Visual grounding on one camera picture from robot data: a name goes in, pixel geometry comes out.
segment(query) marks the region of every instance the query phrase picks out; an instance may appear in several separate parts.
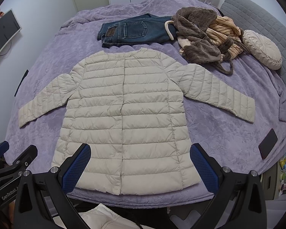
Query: round pillow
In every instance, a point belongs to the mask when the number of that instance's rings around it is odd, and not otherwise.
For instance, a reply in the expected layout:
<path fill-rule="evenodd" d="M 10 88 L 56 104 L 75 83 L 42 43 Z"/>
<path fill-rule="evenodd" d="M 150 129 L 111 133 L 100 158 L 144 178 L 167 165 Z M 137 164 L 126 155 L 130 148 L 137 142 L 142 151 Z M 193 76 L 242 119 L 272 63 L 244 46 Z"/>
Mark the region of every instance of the round pillow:
<path fill-rule="evenodd" d="M 278 47 L 267 37 L 252 30 L 245 30 L 243 43 L 251 54 L 269 69 L 279 69 L 282 66 L 282 55 Z"/>

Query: jeans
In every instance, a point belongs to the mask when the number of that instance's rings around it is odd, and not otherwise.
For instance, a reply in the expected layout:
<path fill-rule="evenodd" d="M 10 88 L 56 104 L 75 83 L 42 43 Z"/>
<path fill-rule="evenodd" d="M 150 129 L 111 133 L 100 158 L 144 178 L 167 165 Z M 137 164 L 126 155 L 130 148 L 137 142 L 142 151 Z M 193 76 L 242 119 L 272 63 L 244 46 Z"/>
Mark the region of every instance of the jeans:
<path fill-rule="evenodd" d="M 144 14 L 121 21 L 105 23 L 98 32 L 98 40 L 102 47 L 162 43 L 170 40 L 164 23 L 171 20 L 170 16 L 158 17 Z M 176 38 L 176 29 L 168 25 L 169 31 Z"/>

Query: gray quilted headboard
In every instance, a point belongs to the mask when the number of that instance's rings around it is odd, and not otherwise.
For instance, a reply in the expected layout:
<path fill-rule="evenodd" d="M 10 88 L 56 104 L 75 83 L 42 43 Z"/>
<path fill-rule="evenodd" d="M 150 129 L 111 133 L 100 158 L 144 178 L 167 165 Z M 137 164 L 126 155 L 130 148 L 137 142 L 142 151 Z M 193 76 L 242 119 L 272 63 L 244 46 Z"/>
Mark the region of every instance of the gray quilted headboard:
<path fill-rule="evenodd" d="M 220 10 L 243 30 L 260 33 L 278 46 L 283 58 L 283 66 L 278 73 L 286 85 L 286 27 L 251 0 L 225 0 Z"/>

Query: brown leather label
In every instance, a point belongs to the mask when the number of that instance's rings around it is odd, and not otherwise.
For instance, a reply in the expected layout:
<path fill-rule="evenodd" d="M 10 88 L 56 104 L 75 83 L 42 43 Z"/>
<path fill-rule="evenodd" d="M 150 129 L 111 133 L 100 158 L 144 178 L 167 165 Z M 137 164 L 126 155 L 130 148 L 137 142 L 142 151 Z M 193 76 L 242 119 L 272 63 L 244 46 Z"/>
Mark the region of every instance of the brown leather label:
<path fill-rule="evenodd" d="M 115 31 L 116 31 L 116 27 L 108 29 L 106 33 L 106 37 L 112 37 Z"/>

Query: cable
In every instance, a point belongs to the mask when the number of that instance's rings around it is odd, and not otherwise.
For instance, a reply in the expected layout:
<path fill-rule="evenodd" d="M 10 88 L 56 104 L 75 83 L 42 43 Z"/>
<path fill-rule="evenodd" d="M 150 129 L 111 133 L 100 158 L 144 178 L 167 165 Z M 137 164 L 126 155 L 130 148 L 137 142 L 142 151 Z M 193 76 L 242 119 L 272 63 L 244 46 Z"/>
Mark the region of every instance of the cable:
<path fill-rule="evenodd" d="M 11 40 L 10 40 L 10 42 L 11 42 Z M 8 51 L 11 49 L 11 44 L 10 44 L 10 48 L 8 49 Z M 5 53 L 5 54 L 2 54 L 2 55 L 0 55 L 0 56 L 4 56 L 4 55 L 6 55 L 7 53 L 8 53 L 8 51 Z"/>

